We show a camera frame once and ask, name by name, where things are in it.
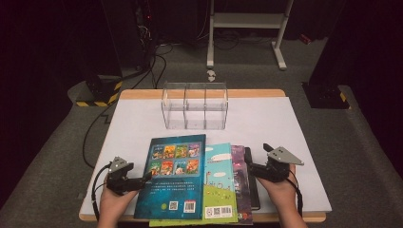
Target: children's book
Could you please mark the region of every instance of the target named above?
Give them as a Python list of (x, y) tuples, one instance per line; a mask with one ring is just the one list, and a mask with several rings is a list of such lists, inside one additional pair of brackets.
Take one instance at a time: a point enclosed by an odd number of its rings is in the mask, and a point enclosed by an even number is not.
[(205, 135), (151, 140), (135, 219), (202, 219)]
[(238, 224), (252, 225), (252, 207), (248, 181), (248, 167), (244, 160), (245, 147), (231, 145), (234, 168), (234, 186), (237, 197)]
[(238, 222), (231, 144), (221, 143), (207, 145), (205, 147), (204, 162), (202, 219), (155, 219), (149, 222), (150, 227)]
[[(250, 162), (253, 162), (251, 149), (249, 147), (244, 147), (244, 148), (245, 148), (244, 158)], [(252, 211), (256, 211), (256, 210), (260, 209), (258, 185), (256, 183), (256, 178), (254, 176), (252, 176), (249, 172), (248, 172), (248, 180), (249, 180), (249, 192), (251, 195)]]

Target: hand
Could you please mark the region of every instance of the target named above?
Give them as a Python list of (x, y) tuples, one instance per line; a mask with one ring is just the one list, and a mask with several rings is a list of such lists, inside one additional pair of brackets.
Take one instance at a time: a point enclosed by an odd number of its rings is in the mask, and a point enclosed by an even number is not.
[[(290, 171), (296, 174), (296, 166), (290, 164)], [(297, 185), (297, 180), (290, 173), (288, 179)], [(307, 227), (305, 221), (299, 215), (296, 207), (296, 189), (287, 180), (282, 182), (270, 182), (258, 178), (269, 194), (270, 200), (278, 210), (279, 222), (282, 228), (286, 227)]]
[[(290, 171), (296, 174), (296, 166), (290, 164)], [(288, 179), (297, 185), (297, 180), (290, 173)], [(279, 209), (296, 206), (296, 189), (288, 182), (270, 182), (265, 179), (258, 178), (258, 181), (263, 185), (269, 194), (270, 200)]]
[(131, 191), (123, 196), (119, 196), (105, 185), (100, 200), (100, 219), (98, 228), (112, 228), (118, 223), (119, 218), (125, 212), (128, 204), (139, 193), (139, 191)]

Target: left hand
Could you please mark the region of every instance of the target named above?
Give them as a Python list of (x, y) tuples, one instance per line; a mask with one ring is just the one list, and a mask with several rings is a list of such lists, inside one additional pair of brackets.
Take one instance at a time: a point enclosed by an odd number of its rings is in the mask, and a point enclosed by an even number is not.
[(139, 191), (131, 191), (123, 196), (119, 196), (104, 185), (100, 200), (100, 218), (97, 227), (115, 227), (128, 204), (138, 193)]

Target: acrylic container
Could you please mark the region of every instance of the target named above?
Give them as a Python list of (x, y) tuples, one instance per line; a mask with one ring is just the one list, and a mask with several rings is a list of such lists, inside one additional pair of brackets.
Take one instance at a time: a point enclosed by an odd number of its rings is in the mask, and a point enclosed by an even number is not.
[(167, 129), (224, 129), (228, 95), (223, 83), (165, 83), (162, 111)]

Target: white metal frame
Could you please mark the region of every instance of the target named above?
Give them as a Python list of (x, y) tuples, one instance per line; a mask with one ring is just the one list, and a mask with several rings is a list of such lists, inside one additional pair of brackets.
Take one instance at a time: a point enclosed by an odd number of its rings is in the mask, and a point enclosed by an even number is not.
[(287, 26), (291, 7), (294, 0), (288, 0), (284, 13), (233, 13), (214, 12), (214, 0), (210, 7), (210, 32), (207, 50), (207, 67), (214, 66), (214, 28), (254, 28), (254, 29), (278, 29), (278, 37), (272, 42), (278, 67), (287, 69), (279, 46)]

